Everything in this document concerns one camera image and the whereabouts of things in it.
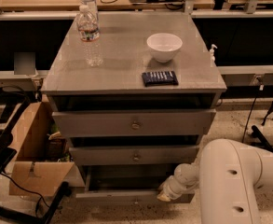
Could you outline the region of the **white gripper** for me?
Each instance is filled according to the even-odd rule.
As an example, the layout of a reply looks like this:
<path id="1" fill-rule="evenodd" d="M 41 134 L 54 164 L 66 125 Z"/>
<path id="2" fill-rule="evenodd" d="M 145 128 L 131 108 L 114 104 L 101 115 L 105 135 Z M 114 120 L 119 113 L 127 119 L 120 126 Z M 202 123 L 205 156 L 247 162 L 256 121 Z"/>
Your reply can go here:
<path id="1" fill-rule="evenodd" d="M 160 193 L 157 198 L 168 203 L 190 193 L 198 187 L 198 173 L 199 168 L 193 163 L 179 164 L 173 174 L 160 185 Z"/>

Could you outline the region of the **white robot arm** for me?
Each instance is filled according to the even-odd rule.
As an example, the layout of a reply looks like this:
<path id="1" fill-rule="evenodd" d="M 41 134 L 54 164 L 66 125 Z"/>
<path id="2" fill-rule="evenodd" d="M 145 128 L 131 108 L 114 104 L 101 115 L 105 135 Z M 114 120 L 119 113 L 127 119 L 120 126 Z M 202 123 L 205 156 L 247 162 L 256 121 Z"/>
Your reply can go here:
<path id="1" fill-rule="evenodd" d="M 170 202 L 199 189 L 202 224 L 261 224 L 255 193 L 273 193 L 273 152 L 229 139 L 216 139 L 198 165 L 182 163 L 160 186 Z"/>

